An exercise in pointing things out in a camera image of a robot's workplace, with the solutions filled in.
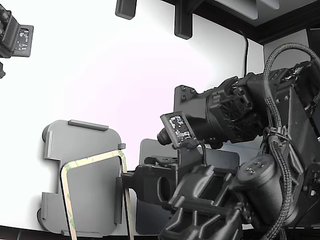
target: table surface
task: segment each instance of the table surface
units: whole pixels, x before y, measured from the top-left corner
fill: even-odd
[[[186,41],[174,36],[174,7],[165,2],[139,0],[131,21],[115,16],[116,0],[81,3],[1,1],[19,23],[34,25],[34,35],[30,58],[1,60],[0,226],[42,230],[41,195],[57,192],[58,177],[58,162],[43,158],[47,125],[74,119],[109,126],[126,143],[133,170],[141,141],[155,139],[160,115],[173,111],[176,86],[203,92],[243,74],[242,36],[201,17],[194,16]],[[250,41],[248,68],[263,67],[263,47]],[[226,148],[250,155],[258,145]]]

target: wire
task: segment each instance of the wire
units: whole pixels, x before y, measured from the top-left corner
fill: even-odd
[[[295,223],[295,225],[294,225],[294,227],[293,227],[293,229],[292,229],[292,237],[291,237],[292,240],[294,239],[295,230],[296,230],[298,224],[300,223],[300,221],[301,221],[301,220],[308,214],[308,212],[310,212],[310,210],[319,202],[319,199],[320,199],[319,194],[316,193],[316,195],[318,196],[318,199],[315,201],[315,203],[312,204],[311,207],[309,207],[308,210],[306,210],[306,211],[301,215],[301,217],[296,221],[296,223]]]
[[[280,235],[280,240],[287,240],[286,231],[283,228],[280,229],[279,235]]]
[[[292,200],[291,172],[290,172],[288,163],[285,161],[281,153],[278,143],[279,143],[279,139],[277,136],[269,137],[270,151],[273,157],[275,158],[275,160],[277,161],[277,164],[280,167],[281,174],[283,176],[283,199],[282,199],[282,204],[281,204],[278,219],[275,221],[275,223],[270,228],[270,230],[262,237],[262,240],[272,240],[278,235],[283,223],[287,218],[287,215],[290,209],[290,203]]]
[[[199,141],[199,144],[202,148],[202,152],[203,152],[203,164],[207,164],[207,149],[206,149],[206,145],[203,141]]]
[[[19,231],[18,236],[16,237],[16,240],[20,240],[21,233],[22,233],[22,230]]]
[[[248,51],[249,51],[249,41],[243,31],[238,29],[238,32],[244,37],[245,40],[245,52],[244,52],[244,69],[243,69],[243,77],[247,75],[248,70]]]

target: gray plastic bracket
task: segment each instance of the gray plastic bracket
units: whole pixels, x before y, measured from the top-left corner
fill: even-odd
[[[87,128],[87,129],[93,129],[93,130],[99,130],[99,131],[107,131],[108,126],[85,122],[85,121],[77,121],[77,120],[70,120],[68,121],[68,125],[70,126],[76,126],[81,128]]]
[[[123,149],[126,149],[126,144],[125,143],[118,144],[118,150],[123,150]]]
[[[119,134],[108,126],[78,120],[58,120],[42,133],[44,158],[66,163],[102,154],[119,147]],[[70,170],[68,185],[74,223],[79,237],[101,238],[112,234],[122,219],[122,183],[117,157]],[[47,231],[68,236],[68,225],[62,197],[60,171],[57,193],[42,193],[37,212],[40,225]]]

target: gray panel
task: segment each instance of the gray panel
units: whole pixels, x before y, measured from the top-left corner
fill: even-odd
[[[286,43],[298,43],[309,47],[307,31],[304,29],[264,45],[264,62],[267,61],[270,54],[276,48]],[[299,50],[287,50],[276,58],[272,66],[272,70],[292,68],[296,64],[304,61],[310,61],[309,55]]]
[[[121,143],[118,133],[106,126],[74,120],[53,122],[45,128],[42,138],[44,158],[58,160],[59,169],[72,160],[117,150]],[[119,167],[119,159],[114,157],[69,171],[68,184],[79,237],[110,235],[116,228],[115,222],[120,222],[121,218],[114,213]],[[57,185],[57,193],[42,193],[37,218],[46,230],[69,235],[60,181]]]
[[[275,19],[277,17],[280,17],[284,14],[287,14],[293,10],[299,9],[303,6],[306,6],[310,3],[315,2],[316,0],[279,0],[279,8],[274,9],[270,7],[268,4],[257,0],[256,1],[256,10],[257,10],[257,19],[251,19],[248,16],[245,16],[244,14],[241,14],[240,12],[237,12],[226,5],[223,5],[216,0],[207,0],[208,2],[212,3],[213,5],[223,9],[224,11],[231,13],[235,16],[237,16],[240,19],[243,19],[244,21],[248,22],[249,24],[253,26],[258,26],[263,23],[266,23],[272,19]]]
[[[235,152],[206,149],[207,163],[217,168],[235,169],[239,155]],[[177,157],[171,145],[162,146],[157,140],[144,139],[140,145],[140,164],[150,156]],[[169,221],[170,212],[162,207],[137,200],[135,229],[139,235],[158,235]]]

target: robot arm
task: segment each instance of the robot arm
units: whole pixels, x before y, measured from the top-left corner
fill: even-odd
[[[34,27],[20,25],[10,10],[0,4],[0,58],[30,57]],[[0,62],[0,79],[6,73]]]
[[[265,95],[264,74],[233,77],[200,94],[187,86],[175,89],[174,113],[161,116],[165,128],[157,138],[173,144],[178,158],[148,157],[122,176],[139,200],[172,212],[160,239],[237,240],[242,224],[252,224],[271,240],[295,221],[320,172],[313,120],[320,90],[316,61],[271,71],[276,109]],[[238,169],[207,165],[206,151],[197,149],[257,136],[263,136],[259,154]]]

